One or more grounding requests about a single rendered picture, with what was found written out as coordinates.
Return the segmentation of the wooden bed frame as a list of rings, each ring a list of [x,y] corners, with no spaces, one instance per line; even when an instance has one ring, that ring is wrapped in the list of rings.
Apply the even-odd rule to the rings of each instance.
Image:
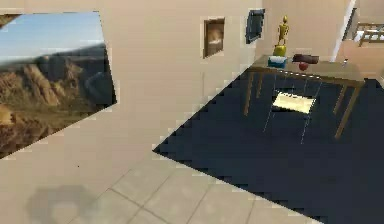
[[[384,43],[384,23],[358,23],[354,41],[359,47],[364,43]]]

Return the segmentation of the large window with landscape view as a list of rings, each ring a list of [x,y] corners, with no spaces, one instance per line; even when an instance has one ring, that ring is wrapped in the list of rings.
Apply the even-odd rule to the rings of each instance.
[[[116,103],[99,12],[0,14],[0,159]]]

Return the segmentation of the blue and white box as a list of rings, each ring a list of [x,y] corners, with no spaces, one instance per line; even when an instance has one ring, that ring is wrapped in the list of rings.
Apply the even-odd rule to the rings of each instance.
[[[283,56],[269,56],[268,66],[274,68],[284,69],[286,66],[287,58]]]

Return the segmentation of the dark blue framed picture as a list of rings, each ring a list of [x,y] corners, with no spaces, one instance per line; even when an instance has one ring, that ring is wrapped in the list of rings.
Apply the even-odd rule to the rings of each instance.
[[[264,9],[255,9],[249,12],[245,34],[247,44],[261,37],[264,15]]]

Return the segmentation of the gold figure statue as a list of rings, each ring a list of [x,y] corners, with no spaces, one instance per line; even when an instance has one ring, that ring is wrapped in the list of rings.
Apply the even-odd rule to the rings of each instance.
[[[278,27],[278,42],[274,47],[273,55],[284,57],[286,55],[286,36],[289,32],[288,17],[284,16]]]

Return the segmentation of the dark red flat object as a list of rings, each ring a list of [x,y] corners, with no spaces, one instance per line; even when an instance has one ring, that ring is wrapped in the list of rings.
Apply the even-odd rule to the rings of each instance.
[[[317,64],[319,62],[319,57],[314,55],[307,54],[295,54],[292,58],[293,62],[304,62],[308,64]]]

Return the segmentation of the chair with pale yellow seat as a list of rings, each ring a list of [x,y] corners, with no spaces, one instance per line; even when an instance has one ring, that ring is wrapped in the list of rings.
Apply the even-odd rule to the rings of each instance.
[[[288,112],[301,113],[305,116],[305,123],[304,123],[303,131],[301,134],[301,141],[300,141],[300,143],[303,144],[306,129],[310,123],[312,109],[314,108],[314,105],[316,103],[316,99],[320,92],[323,81],[319,76],[304,75],[299,73],[284,73],[282,77],[283,77],[282,85],[279,88],[277,88],[276,84],[277,84],[277,81],[279,80],[279,75],[278,74],[274,75],[272,103],[268,112],[267,119],[264,124],[263,131],[267,130],[270,119],[275,116],[275,113],[277,111],[285,110]],[[303,88],[302,88],[303,90],[302,94],[297,94],[295,92],[294,78],[305,79]],[[312,96],[305,95],[309,80],[315,80],[316,82],[318,82],[317,90],[315,94]]]

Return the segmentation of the brown framed picture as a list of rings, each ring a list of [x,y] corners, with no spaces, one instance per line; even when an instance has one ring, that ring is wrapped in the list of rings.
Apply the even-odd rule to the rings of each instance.
[[[210,57],[223,50],[224,25],[224,18],[204,21],[204,58]]]

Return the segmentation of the wooden table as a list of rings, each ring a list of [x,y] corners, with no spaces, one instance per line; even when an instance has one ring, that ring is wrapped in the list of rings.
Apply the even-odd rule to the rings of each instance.
[[[256,91],[257,98],[260,97],[263,77],[266,74],[308,79],[319,82],[320,85],[323,83],[341,85],[342,89],[333,109],[334,114],[337,114],[337,111],[344,99],[346,90],[349,87],[353,88],[353,93],[335,133],[335,139],[339,139],[342,136],[355,102],[365,84],[365,80],[360,76],[359,69],[356,65],[348,64],[343,66],[338,62],[319,61],[317,64],[310,65],[306,70],[300,70],[298,65],[294,62],[289,62],[287,58],[284,58],[283,61],[275,63],[274,61],[270,62],[270,56],[263,55],[247,69],[247,72],[250,72],[250,75],[248,77],[246,102],[243,109],[243,114],[245,116],[248,115],[252,94],[252,84],[256,73],[259,73],[259,81]]]

